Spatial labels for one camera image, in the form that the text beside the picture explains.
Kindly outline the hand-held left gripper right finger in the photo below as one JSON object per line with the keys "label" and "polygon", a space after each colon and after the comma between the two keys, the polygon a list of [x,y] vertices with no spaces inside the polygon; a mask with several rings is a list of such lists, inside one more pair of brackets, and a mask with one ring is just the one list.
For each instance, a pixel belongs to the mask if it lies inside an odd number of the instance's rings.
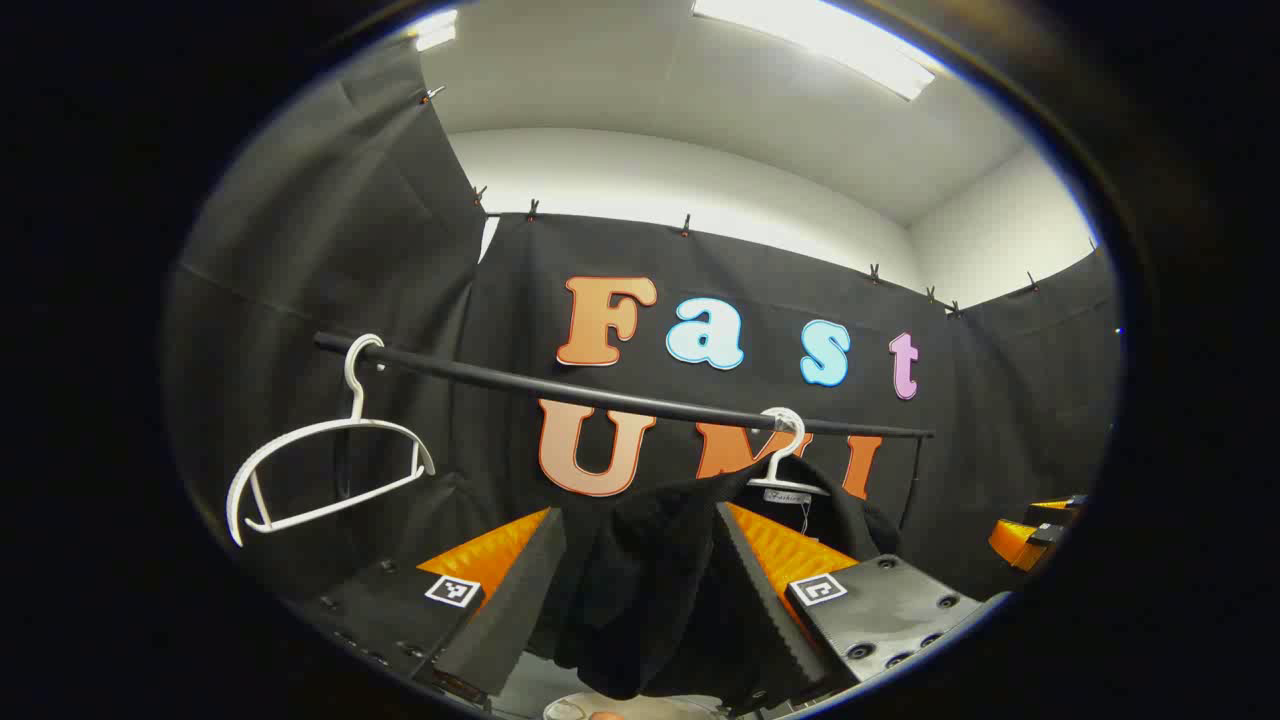
{"label": "hand-held left gripper right finger", "polygon": [[730,702],[737,714],[874,684],[986,616],[892,553],[858,562],[736,505],[716,511],[719,569],[758,665]]}

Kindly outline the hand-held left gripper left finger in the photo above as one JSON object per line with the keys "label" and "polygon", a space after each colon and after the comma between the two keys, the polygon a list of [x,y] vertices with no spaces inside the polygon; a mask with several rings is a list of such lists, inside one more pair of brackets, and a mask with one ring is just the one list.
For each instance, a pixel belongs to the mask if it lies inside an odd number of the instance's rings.
{"label": "hand-held left gripper left finger", "polygon": [[543,509],[412,565],[383,559],[291,607],[367,665],[488,706],[539,623],[567,546]]}

